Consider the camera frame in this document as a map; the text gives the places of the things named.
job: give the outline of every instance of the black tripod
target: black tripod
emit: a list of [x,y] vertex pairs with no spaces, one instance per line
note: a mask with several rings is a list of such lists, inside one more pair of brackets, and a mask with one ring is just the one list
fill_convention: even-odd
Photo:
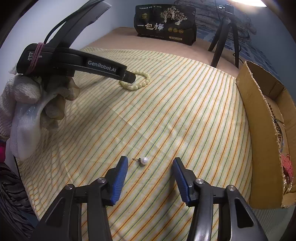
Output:
[[217,44],[216,51],[214,53],[214,57],[211,62],[211,66],[216,67],[218,61],[221,57],[228,32],[230,27],[232,28],[233,32],[233,41],[234,41],[234,53],[235,53],[235,66],[239,67],[239,37],[237,33],[237,26],[234,20],[234,8],[231,5],[225,5],[225,13],[224,17],[222,18],[218,30],[213,38],[213,41],[208,49],[208,51],[212,51]]

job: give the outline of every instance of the wall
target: wall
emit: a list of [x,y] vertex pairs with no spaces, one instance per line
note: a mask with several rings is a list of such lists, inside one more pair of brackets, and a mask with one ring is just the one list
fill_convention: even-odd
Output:
[[281,22],[267,7],[251,7],[237,4],[248,14],[257,34],[250,34],[252,44],[268,58],[281,82],[296,102],[296,43]]
[[[88,0],[39,0],[16,23],[0,49],[0,93],[3,91],[9,74],[30,43],[43,42],[49,31],[66,16],[80,8]],[[154,0],[106,0],[112,8],[95,23],[86,27],[72,44],[81,49],[117,27],[133,27],[135,6],[154,3]],[[173,3],[173,0],[162,0]]]

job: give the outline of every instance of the white glove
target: white glove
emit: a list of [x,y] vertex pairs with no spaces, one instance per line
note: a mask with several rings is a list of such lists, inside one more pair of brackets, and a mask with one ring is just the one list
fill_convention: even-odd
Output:
[[[50,77],[47,91],[65,87],[63,93],[52,99],[44,108],[40,118],[40,126],[47,129],[57,127],[57,121],[65,116],[66,100],[74,100],[80,93],[73,78],[53,75]],[[17,102],[35,104],[41,97],[41,86],[24,75],[16,75],[9,79],[0,96],[0,139],[9,139],[12,120]]]

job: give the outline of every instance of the metal screw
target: metal screw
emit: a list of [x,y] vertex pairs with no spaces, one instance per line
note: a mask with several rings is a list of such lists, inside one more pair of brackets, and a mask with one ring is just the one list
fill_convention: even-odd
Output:
[[235,186],[233,186],[233,185],[229,185],[227,188],[228,188],[230,191],[235,191],[235,190],[236,190]]
[[65,189],[66,189],[66,190],[71,190],[73,187],[74,187],[73,184],[67,184],[67,185],[65,186]]
[[204,184],[205,181],[203,179],[201,179],[201,178],[198,178],[198,179],[195,180],[195,182],[197,184]]
[[106,178],[104,178],[104,177],[100,177],[100,178],[98,178],[98,183],[105,183],[106,182]]

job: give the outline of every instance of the pink rubber band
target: pink rubber band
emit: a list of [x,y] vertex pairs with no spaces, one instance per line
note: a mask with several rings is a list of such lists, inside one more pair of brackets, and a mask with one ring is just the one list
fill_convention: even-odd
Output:
[[36,47],[36,49],[34,51],[34,55],[32,57],[30,66],[28,67],[27,71],[25,72],[25,75],[28,75],[28,74],[32,73],[33,70],[35,69],[43,45],[44,45],[44,43],[38,43],[37,44],[37,47]]
[[3,163],[5,161],[5,149],[6,143],[0,142],[0,163]]

